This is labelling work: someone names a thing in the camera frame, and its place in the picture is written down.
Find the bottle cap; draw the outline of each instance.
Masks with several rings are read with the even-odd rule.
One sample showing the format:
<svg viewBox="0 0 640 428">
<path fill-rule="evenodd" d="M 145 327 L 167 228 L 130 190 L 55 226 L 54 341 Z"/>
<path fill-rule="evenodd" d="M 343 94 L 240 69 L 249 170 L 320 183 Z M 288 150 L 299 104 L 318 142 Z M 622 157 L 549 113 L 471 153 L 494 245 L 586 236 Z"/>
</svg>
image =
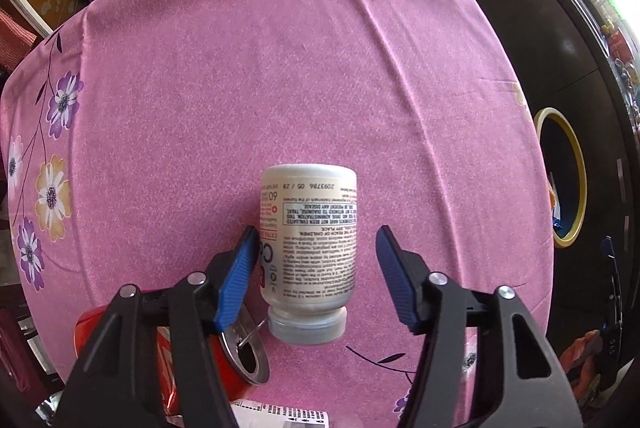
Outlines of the bottle cap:
<svg viewBox="0 0 640 428">
<path fill-rule="evenodd" d="M 340 338 L 347 326 L 347 307 L 314 315 L 292 315 L 269 307 L 269 330 L 287 345 L 322 345 Z"/>
</svg>

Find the pink tablecloth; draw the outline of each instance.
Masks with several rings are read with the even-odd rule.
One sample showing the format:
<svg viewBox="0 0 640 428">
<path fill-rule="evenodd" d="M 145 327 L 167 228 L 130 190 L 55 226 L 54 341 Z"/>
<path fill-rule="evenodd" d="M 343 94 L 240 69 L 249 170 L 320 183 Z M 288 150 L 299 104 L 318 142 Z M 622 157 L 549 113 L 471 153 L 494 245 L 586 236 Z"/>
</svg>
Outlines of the pink tablecloth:
<svg viewBox="0 0 640 428">
<path fill-rule="evenodd" d="M 358 174 L 357 287 L 335 343 L 265 334 L 257 400 L 395 426 L 422 340 L 376 262 L 384 223 L 464 286 L 517 286 L 545 328 L 542 156 L 474 0 L 97 0 L 12 75 L 1 143 L 22 283 L 63 377 L 84 310 L 204 268 L 257 223 L 279 163 Z M 264 314 L 257 285 L 248 303 Z"/>
</svg>

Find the yellow ring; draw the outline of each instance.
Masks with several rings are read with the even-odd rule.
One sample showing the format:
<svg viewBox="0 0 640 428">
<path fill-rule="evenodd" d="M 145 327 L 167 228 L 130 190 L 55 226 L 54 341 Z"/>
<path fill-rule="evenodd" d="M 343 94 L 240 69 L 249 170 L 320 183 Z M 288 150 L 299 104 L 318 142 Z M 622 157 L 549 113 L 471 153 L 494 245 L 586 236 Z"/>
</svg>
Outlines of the yellow ring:
<svg viewBox="0 0 640 428">
<path fill-rule="evenodd" d="M 584 221 L 584 212 L 587 208 L 587 172 L 584 168 L 582 150 L 580 149 L 578 138 L 575 136 L 574 129 L 571 128 L 569 121 L 565 119 L 564 115 L 555 108 L 543 108 L 533 119 L 536 126 L 536 134 L 538 134 L 538 141 L 540 141 L 540 134 L 542 133 L 542 124 L 547 118 L 558 123 L 562 128 L 562 131 L 564 131 L 564 134 L 569 139 L 571 147 L 574 150 L 575 163 L 578 168 L 578 186 L 580 194 L 578 197 L 578 211 L 575 214 L 574 223 L 572 224 L 569 232 L 562 238 L 556 234 L 556 231 L 554 231 L 554 245 L 559 248 L 564 248 L 569 247 L 578 237 L 578 233 L 580 233 L 580 228 L 582 227 L 582 222 Z"/>
</svg>

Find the silver rivet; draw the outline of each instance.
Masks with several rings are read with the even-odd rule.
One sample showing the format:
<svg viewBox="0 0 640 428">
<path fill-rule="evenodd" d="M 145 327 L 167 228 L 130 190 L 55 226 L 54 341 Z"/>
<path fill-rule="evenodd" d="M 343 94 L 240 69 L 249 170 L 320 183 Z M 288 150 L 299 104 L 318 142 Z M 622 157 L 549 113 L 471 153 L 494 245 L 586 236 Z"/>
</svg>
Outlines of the silver rivet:
<svg viewBox="0 0 640 428">
<path fill-rule="evenodd" d="M 508 285 L 501 285 L 500 287 L 498 287 L 498 294 L 505 300 L 511 300 L 516 296 L 515 291 Z"/>
<path fill-rule="evenodd" d="M 132 298 L 136 295 L 136 286 L 132 284 L 123 285 L 120 287 L 120 296 L 123 298 Z"/>
<path fill-rule="evenodd" d="M 434 285 L 444 285 L 448 280 L 442 273 L 431 273 L 429 275 L 429 281 Z"/>
<path fill-rule="evenodd" d="M 207 281 L 207 275 L 201 272 L 191 273 L 187 276 L 187 281 L 191 285 L 202 285 Z"/>
</svg>

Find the flower center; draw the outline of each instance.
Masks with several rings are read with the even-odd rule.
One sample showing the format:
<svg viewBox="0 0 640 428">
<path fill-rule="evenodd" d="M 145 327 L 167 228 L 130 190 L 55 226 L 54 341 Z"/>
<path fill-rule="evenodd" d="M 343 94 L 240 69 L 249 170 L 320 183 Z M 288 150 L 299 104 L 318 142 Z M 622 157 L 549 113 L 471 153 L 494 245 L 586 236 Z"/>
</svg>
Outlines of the flower center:
<svg viewBox="0 0 640 428">
<path fill-rule="evenodd" d="M 31 249 L 31 246 L 29 244 L 27 244 L 25 246 L 24 250 L 26 251 L 26 253 L 24 253 L 24 255 L 27 257 L 27 263 L 29 265 L 33 265 L 33 249 Z"/>
<path fill-rule="evenodd" d="M 69 106 L 69 94 L 64 93 L 62 94 L 62 96 L 60 96 L 60 101 L 58 101 L 58 111 L 62 113 L 68 108 L 68 106 Z"/>
<path fill-rule="evenodd" d="M 47 189 L 47 206 L 49 209 L 54 209 L 56 207 L 56 202 L 58 201 L 58 196 L 56 195 L 56 188 L 51 186 Z"/>
</svg>

